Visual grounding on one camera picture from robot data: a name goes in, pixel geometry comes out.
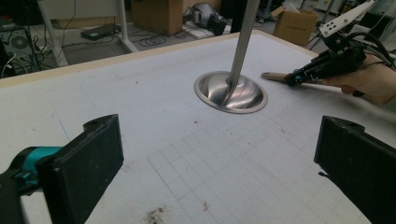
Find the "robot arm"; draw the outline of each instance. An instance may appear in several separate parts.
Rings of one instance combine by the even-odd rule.
[[[393,60],[388,52],[374,36],[367,33],[353,33],[342,36],[337,33],[358,18],[360,14],[369,9],[374,3],[375,0],[370,0],[322,25],[320,27],[322,39],[329,49],[321,52],[317,58],[314,58],[311,63],[303,68],[285,76],[286,82],[290,86],[294,86],[306,81],[335,77],[358,70],[363,66],[363,61],[366,59],[365,51],[368,49],[360,41],[354,39],[358,35],[364,35],[375,43],[382,54],[379,55],[378,51],[376,51],[375,55],[383,59],[387,66],[393,66]],[[354,95],[362,96],[363,93],[355,92]]]

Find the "metal bowl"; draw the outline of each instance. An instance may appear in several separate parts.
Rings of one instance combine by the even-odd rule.
[[[211,72],[199,77],[194,84],[198,97],[218,110],[246,114],[262,109],[268,101],[265,90],[247,77],[240,76],[230,90],[230,72]]]

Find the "gray floor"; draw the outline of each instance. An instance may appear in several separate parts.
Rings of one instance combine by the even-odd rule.
[[[311,6],[304,6],[306,9],[313,9]],[[322,20],[323,12],[317,11],[319,15],[319,19]],[[332,15],[327,17],[326,21],[330,21],[333,19]],[[275,21],[266,21],[265,23],[255,22],[253,24],[253,29],[262,30],[267,34],[272,34],[274,28],[276,26]],[[56,29],[55,34],[57,35],[58,40],[63,43],[64,46],[64,55],[67,59],[68,64],[77,64],[77,63],[85,63],[94,60],[114,57],[118,55],[122,55],[128,53],[128,51],[119,43],[118,38],[116,36],[109,36],[102,40],[91,41],[80,36],[80,32],[91,29],[91,27],[81,28],[81,29]],[[312,37],[318,33],[318,29],[314,31]],[[39,56],[38,59],[41,62],[42,69],[51,69],[57,67],[56,60],[58,60],[57,56],[54,56],[50,52],[50,44],[45,43],[44,38],[44,26],[37,25],[33,27],[32,34],[38,36],[37,45],[40,47],[46,46],[43,50],[43,55]],[[148,50],[148,49],[156,49],[165,46],[185,43],[189,41],[196,40],[190,35],[186,35],[185,33],[180,33],[172,36],[163,36],[157,35],[145,30],[140,30],[132,23],[128,24],[128,34],[129,39],[134,43],[134,45],[140,50]],[[314,39],[307,46],[302,46],[303,48],[311,49],[314,52],[320,53],[325,50],[327,47],[320,41],[313,48],[313,44],[317,39]]]

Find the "human hand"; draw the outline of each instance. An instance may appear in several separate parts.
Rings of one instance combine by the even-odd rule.
[[[377,57],[367,54],[363,68],[349,74],[329,77],[322,84],[337,86],[345,94],[354,91],[365,93],[364,97],[385,104],[396,97],[396,72],[385,66]]]

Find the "white table surface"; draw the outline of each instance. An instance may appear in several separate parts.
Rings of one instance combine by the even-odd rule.
[[[125,161],[87,223],[369,223],[313,162],[323,115],[349,119],[396,147],[394,113],[336,88],[290,88],[312,53],[254,32],[242,74],[267,106],[218,111],[195,80],[230,71],[237,35],[0,80],[0,172],[24,148],[64,146],[82,124],[119,114]],[[31,223],[50,223],[44,195],[23,197]]]

